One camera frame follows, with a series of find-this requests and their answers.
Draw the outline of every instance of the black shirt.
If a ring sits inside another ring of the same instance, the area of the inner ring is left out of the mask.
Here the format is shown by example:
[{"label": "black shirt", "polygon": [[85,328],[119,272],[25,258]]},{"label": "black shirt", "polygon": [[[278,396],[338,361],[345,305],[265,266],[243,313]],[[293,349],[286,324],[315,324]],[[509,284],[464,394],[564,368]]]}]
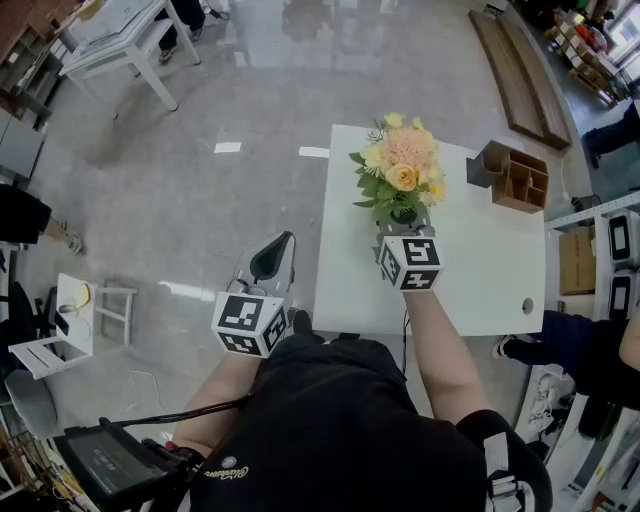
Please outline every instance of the black shirt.
[{"label": "black shirt", "polygon": [[239,424],[203,464],[192,511],[482,512],[483,441],[503,431],[510,469],[536,491],[536,510],[550,510],[544,466],[497,413],[457,427],[419,416],[377,342],[279,348]]},{"label": "black shirt", "polygon": [[640,410],[640,372],[620,359],[620,344],[628,323],[628,320],[595,322],[593,340],[576,378],[576,390]]}]

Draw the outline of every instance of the wall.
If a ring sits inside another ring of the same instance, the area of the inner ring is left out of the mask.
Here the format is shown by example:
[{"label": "wall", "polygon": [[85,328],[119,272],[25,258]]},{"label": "wall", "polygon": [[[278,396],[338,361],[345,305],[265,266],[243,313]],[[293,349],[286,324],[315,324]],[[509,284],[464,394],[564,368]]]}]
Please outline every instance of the wall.
[{"label": "wall", "polygon": [[48,39],[53,33],[51,21],[61,23],[75,5],[76,0],[0,0],[0,61],[27,25]]}]

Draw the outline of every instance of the flower arrangement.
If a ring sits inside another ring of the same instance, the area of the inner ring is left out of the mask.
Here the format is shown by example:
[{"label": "flower arrangement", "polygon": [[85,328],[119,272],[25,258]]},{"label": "flower arrangement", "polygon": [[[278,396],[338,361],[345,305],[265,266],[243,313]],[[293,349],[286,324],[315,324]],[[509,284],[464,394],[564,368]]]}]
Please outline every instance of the flower arrangement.
[{"label": "flower arrangement", "polygon": [[370,145],[349,155],[360,166],[358,187],[367,198],[354,204],[373,208],[376,221],[417,213],[421,205],[428,209],[446,193],[433,135],[418,117],[405,126],[405,117],[391,113],[384,121],[375,121],[376,128],[368,136]]}]

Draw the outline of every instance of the person's arm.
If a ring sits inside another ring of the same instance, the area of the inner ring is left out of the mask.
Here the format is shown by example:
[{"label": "person's arm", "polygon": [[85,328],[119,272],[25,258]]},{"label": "person's arm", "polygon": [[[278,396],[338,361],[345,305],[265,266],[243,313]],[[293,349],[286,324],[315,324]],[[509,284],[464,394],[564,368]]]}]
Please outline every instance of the person's arm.
[{"label": "person's arm", "polygon": [[[262,359],[227,354],[193,396],[187,410],[228,402],[246,396]],[[173,442],[192,448],[207,458],[231,430],[238,409],[216,412],[178,423]]]},{"label": "person's arm", "polygon": [[476,365],[434,293],[405,293],[422,382],[437,419],[491,409]]},{"label": "person's arm", "polygon": [[640,308],[636,309],[620,343],[620,359],[640,371]]}]

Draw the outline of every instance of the white chair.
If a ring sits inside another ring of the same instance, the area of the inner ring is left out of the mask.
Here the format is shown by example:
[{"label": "white chair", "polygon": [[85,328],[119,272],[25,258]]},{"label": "white chair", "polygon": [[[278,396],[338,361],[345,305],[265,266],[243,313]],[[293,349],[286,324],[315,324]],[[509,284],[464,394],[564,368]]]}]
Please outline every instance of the white chair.
[{"label": "white chair", "polygon": [[[90,301],[79,309],[61,316],[68,324],[68,334],[57,329],[57,336],[41,340],[29,341],[9,347],[22,364],[24,364],[33,374],[34,379],[41,379],[48,375],[61,372],[67,368],[85,362],[88,358],[99,353],[113,352],[126,348],[131,343],[131,308],[133,296],[138,293],[134,288],[113,288],[101,287],[90,283],[60,274],[58,277],[58,294],[56,300],[56,311],[61,306],[73,302],[73,297],[86,285],[89,289]],[[103,305],[106,295],[123,295],[125,298],[124,314],[116,313],[106,309]],[[115,343],[97,332],[98,318],[109,317],[120,323],[123,327],[123,340]],[[63,361],[47,345],[64,341],[78,349],[82,355],[68,361]]]}]

